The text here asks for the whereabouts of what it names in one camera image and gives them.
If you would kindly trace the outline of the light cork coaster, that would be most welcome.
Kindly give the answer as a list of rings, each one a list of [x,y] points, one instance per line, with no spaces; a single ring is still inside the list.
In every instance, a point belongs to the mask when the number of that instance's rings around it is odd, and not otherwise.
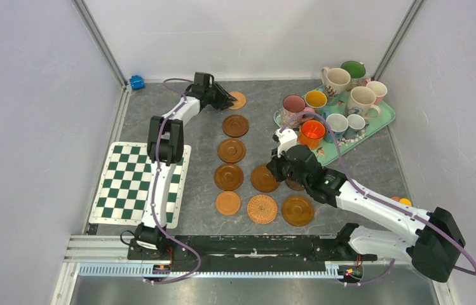
[[[244,96],[243,93],[238,92],[238,91],[232,91],[229,94],[236,99],[233,102],[233,105],[231,107],[229,107],[229,109],[237,110],[237,109],[242,108],[247,103],[247,98],[246,98],[246,96]]]

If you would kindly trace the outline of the dark walnut wooden coaster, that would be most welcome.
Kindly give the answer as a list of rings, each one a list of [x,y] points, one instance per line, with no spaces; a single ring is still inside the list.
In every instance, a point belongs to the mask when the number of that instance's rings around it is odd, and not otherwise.
[[[287,179],[285,181],[285,183],[291,190],[294,190],[294,191],[303,191],[304,190],[304,187],[300,183],[295,182],[293,180]]]

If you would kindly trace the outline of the brown wooden saucer coaster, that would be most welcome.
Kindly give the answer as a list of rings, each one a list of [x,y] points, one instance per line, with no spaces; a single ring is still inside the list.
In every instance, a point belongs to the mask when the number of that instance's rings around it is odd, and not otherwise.
[[[242,137],[249,130],[248,119],[237,114],[230,115],[222,122],[222,130],[229,137]]]
[[[263,193],[273,192],[280,185],[266,165],[255,167],[250,175],[250,181],[256,190]]]
[[[223,140],[218,148],[218,157],[225,163],[237,163],[241,161],[246,154],[245,144],[238,139]]]
[[[234,191],[243,183],[243,170],[236,164],[225,163],[214,172],[215,185],[223,191]]]

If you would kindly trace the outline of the orange mug black handle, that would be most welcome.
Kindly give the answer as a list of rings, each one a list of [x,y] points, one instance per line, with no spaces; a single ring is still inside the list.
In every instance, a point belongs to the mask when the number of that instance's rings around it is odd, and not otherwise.
[[[325,134],[324,124],[312,119],[301,125],[298,141],[309,149],[316,149],[320,146]]]

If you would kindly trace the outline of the brown ridged wooden coaster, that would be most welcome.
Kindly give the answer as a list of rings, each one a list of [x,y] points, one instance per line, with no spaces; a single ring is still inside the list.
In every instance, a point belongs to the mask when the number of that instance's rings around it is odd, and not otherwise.
[[[314,218],[315,210],[309,199],[304,196],[289,196],[282,206],[284,220],[295,227],[309,224]]]

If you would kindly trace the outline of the blue patterned mug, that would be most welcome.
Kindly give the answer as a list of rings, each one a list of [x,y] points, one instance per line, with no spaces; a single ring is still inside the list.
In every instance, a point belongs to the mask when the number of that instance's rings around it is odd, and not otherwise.
[[[322,118],[326,120],[331,130],[334,132],[336,140],[340,140],[348,129],[347,118],[342,114],[328,113],[327,111],[322,113]]]

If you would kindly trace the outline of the woven rattan coaster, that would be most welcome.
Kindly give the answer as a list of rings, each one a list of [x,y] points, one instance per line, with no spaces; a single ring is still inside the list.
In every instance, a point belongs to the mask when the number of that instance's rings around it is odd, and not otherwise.
[[[256,224],[269,224],[276,219],[278,207],[271,196],[259,194],[249,200],[247,214]]]

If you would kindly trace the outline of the pink patterned mug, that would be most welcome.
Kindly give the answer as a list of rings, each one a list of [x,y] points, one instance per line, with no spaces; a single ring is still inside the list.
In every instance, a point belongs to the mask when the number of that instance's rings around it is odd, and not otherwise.
[[[304,112],[302,116],[292,120],[298,113]],[[287,125],[288,128],[297,128],[305,121],[309,121],[314,118],[314,109],[307,106],[305,100],[298,95],[288,95],[283,99],[281,109],[281,122],[282,126]]]

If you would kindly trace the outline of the yellow inside mug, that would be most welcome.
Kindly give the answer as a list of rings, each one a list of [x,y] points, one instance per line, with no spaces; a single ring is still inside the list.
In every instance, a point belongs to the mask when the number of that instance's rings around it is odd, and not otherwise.
[[[327,104],[327,96],[324,92],[319,90],[311,90],[304,95],[304,100],[308,107],[315,110],[316,113],[321,114]]]

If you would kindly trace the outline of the light orange wooden coaster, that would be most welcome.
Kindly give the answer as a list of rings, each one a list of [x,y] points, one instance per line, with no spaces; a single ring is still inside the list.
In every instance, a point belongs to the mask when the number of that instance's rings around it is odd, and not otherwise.
[[[241,207],[241,199],[233,191],[224,191],[216,198],[215,207],[222,215],[234,215]]]

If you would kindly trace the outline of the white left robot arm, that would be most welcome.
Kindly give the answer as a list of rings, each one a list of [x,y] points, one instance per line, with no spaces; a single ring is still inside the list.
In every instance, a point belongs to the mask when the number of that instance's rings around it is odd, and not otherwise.
[[[141,223],[134,242],[153,259],[162,258],[168,250],[165,236],[168,193],[172,176],[184,155],[184,127],[206,106],[225,110],[233,105],[232,97],[212,74],[196,72],[191,83],[180,94],[178,103],[167,113],[149,121],[147,156],[151,180]]]

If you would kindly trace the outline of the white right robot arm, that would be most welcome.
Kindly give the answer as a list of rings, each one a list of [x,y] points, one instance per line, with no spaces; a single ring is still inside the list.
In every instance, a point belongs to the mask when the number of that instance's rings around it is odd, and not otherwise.
[[[437,207],[429,212],[403,205],[367,189],[337,170],[322,166],[305,145],[273,149],[268,170],[280,182],[293,180],[321,204],[361,215],[385,232],[347,224],[335,242],[338,256],[352,259],[371,254],[410,262],[427,278],[445,283],[466,243],[452,213]]]

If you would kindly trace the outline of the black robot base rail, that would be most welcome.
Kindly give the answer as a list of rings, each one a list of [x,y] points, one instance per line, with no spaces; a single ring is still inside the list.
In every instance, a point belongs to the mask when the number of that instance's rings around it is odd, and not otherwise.
[[[323,271],[327,261],[375,261],[374,254],[357,254],[340,238],[321,235],[177,235],[164,240],[162,250],[130,242],[131,261],[170,261],[172,271],[307,272]]]

